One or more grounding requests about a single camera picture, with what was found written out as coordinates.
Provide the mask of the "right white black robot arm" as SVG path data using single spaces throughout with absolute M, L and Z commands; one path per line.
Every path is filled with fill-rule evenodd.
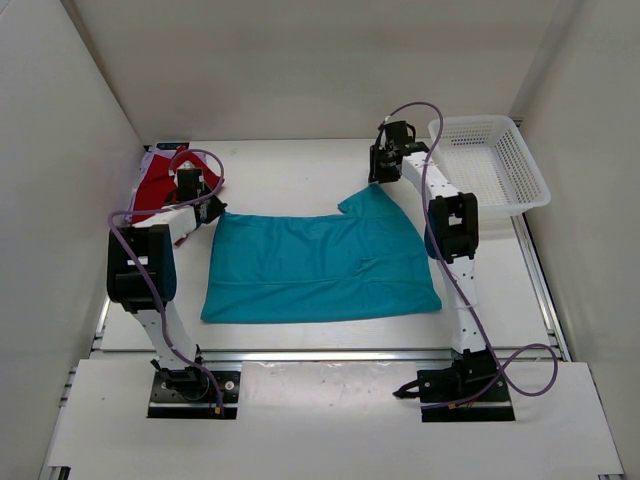
M 431 154 L 432 150 L 416 139 L 414 126 L 405 121 L 385 121 L 370 148 L 369 181 L 389 183 L 405 175 L 419 190 L 425 216 L 425 248 L 446 281 L 454 320 L 451 365 L 419 373 L 394 396 L 455 407 L 481 397 L 491 388 L 499 380 L 499 367 L 477 322 L 477 198 L 455 187 Z

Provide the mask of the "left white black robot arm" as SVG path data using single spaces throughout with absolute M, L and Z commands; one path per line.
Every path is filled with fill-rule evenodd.
M 226 204 L 217 197 L 224 176 L 210 183 L 202 170 L 187 168 L 177 170 L 175 179 L 174 202 L 108 215 L 107 293 L 144 329 L 156 352 L 152 365 L 160 382 L 188 402 L 205 400 L 219 410 L 224 405 L 219 381 L 204 365 L 174 305 L 174 246 L 224 213 Z

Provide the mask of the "red t-shirt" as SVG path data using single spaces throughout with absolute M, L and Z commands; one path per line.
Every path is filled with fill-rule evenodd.
M 172 157 L 155 154 L 133 202 L 135 233 L 165 229 L 174 246 L 190 233 L 217 220 L 226 210 L 217 191 L 224 179 L 214 173 L 203 150 L 180 147 Z

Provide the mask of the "purple t-shirt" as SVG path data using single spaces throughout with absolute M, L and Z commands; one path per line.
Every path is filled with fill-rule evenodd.
M 133 189 L 130 210 L 156 210 L 164 205 L 167 195 L 175 188 L 168 173 L 169 163 L 168 157 L 155 151 L 143 156 L 140 181 Z

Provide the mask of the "teal t-shirt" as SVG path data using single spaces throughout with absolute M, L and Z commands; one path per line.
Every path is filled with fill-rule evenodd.
M 315 217 L 224 214 L 201 319 L 284 324 L 430 314 L 442 308 L 426 249 L 377 185 Z

